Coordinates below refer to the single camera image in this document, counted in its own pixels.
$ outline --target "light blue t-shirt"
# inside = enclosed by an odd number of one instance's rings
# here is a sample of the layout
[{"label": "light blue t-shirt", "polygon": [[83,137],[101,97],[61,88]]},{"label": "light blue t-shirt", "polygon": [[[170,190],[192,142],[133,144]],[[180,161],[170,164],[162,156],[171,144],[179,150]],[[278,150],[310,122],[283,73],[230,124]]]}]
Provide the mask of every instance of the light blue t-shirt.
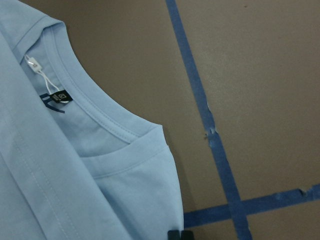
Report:
[{"label": "light blue t-shirt", "polygon": [[90,78],[63,21],[1,0],[0,240],[167,240],[183,224],[163,126]]}]

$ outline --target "torn tape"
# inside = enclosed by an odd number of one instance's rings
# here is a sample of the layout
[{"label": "torn tape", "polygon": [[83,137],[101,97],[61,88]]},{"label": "torn tape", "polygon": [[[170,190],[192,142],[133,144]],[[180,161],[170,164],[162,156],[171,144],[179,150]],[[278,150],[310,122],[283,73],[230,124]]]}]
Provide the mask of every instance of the torn tape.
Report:
[{"label": "torn tape", "polygon": [[[320,184],[314,185],[308,191],[294,189],[245,200],[242,203],[245,214],[252,215],[317,200],[320,200]],[[184,227],[187,229],[231,218],[229,207],[225,204],[185,213]]]},{"label": "torn tape", "polygon": [[209,146],[221,179],[223,190],[228,202],[228,210],[231,214],[238,239],[251,240],[252,236],[249,230],[244,206],[241,202],[221,138],[216,131],[214,117],[209,109],[205,90],[201,83],[195,60],[192,56],[176,1],[166,0],[166,4],[202,123],[207,131]]}]

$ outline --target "blue painter's tape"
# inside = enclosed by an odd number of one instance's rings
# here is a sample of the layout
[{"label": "blue painter's tape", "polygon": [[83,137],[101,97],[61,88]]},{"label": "blue painter's tape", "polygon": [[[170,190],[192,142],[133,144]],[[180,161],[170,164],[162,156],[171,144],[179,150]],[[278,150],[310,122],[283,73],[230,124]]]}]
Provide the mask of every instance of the blue painter's tape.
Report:
[{"label": "blue painter's tape", "polygon": [[[252,215],[318,200],[320,200],[320,184],[314,185],[308,191],[294,189],[245,200],[243,205],[245,214]],[[220,205],[185,213],[184,227],[187,229],[231,218],[228,205]]]},{"label": "blue painter's tape", "polygon": [[208,132],[208,141],[214,156],[215,164],[222,182],[223,190],[228,202],[228,210],[239,240],[251,240],[247,216],[236,186],[227,156],[219,134],[216,131],[214,117],[208,107],[207,97],[200,80],[200,76],[192,56],[188,39],[179,15],[175,0],[166,0],[175,36],[180,48],[185,69],[193,91],[193,95],[200,112],[203,126]]}]

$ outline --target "hang tag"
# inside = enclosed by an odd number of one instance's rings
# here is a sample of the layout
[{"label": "hang tag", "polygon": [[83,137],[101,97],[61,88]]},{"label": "hang tag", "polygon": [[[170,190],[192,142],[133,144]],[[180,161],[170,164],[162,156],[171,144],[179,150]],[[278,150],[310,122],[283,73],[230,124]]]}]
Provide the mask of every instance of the hang tag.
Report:
[{"label": "hang tag", "polygon": [[73,100],[66,90],[57,91],[49,96],[56,103]]}]

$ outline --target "cardboard surface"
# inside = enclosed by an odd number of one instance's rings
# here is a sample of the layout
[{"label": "cardboard surface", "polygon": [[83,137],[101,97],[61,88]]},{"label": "cardboard surface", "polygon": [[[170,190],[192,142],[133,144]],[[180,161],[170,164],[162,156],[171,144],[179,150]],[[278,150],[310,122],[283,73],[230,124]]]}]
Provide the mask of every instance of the cardboard surface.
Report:
[{"label": "cardboard surface", "polygon": [[[165,1],[22,2],[66,23],[109,96],[163,125],[185,212],[227,203]],[[319,184],[319,1],[176,2],[241,198]],[[319,212],[316,201],[248,220],[254,240],[317,240]],[[231,220],[192,230],[237,239]]]}]

